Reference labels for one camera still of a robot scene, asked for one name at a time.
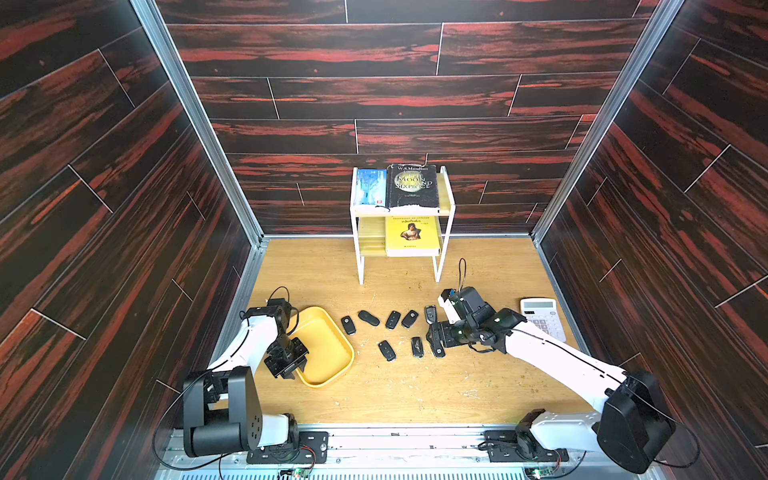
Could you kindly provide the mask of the yellow storage tray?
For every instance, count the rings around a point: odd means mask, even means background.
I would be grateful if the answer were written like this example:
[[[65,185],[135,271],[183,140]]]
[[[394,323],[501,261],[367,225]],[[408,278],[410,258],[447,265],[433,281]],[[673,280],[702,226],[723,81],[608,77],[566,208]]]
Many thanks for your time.
[[[298,321],[298,327],[290,337],[298,338],[308,350],[304,369],[297,371],[306,386],[322,388],[351,368],[355,350],[326,310],[308,307],[293,315],[291,322],[295,321]]]

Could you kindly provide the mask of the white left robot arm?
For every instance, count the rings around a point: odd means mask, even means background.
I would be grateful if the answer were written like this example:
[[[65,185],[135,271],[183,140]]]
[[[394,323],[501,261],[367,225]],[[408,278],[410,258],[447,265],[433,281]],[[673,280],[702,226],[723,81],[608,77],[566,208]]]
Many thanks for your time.
[[[191,373],[182,391],[184,451],[189,457],[264,451],[289,460],[300,451],[295,417],[265,414],[254,381],[263,364],[275,378],[292,379],[308,349],[288,329],[294,308],[284,298],[241,314],[240,329],[204,370]]]

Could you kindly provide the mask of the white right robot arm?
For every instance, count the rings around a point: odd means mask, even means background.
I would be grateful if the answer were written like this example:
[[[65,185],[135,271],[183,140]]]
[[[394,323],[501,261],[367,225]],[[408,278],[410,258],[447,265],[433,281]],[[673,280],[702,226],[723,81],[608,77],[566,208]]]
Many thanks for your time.
[[[601,452],[625,471],[645,473],[676,430],[657,378],[595,359],[550,335],[535,310],[494,309],[476,289],[445,289],[438,304],[447,318],[427,334],[436,355],[468,346],[502,353],[546,373],[589,404],[581,414],[534,409],[513,433],[487,436],[491,458],[508,452],[530,462],[564,462],[568,451]]]

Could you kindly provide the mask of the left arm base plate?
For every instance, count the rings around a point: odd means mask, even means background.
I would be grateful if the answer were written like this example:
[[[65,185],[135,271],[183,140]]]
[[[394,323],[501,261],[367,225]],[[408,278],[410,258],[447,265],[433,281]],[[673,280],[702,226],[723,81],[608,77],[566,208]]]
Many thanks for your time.
[[[325,464],[328,457],[327,431],[299,431],[298,439],[286,444],[259,447],[246,456],[249,465]]]

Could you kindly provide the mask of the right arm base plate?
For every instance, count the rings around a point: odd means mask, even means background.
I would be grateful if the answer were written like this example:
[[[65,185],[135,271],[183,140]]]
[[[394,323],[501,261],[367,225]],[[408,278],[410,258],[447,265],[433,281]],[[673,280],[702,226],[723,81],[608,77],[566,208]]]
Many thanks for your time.
[[[530,433],[518,434],[515,430],[486,430],[477,449],[486,452],[492,463],[557,463],[569,460],[566,450],[545,449]]]

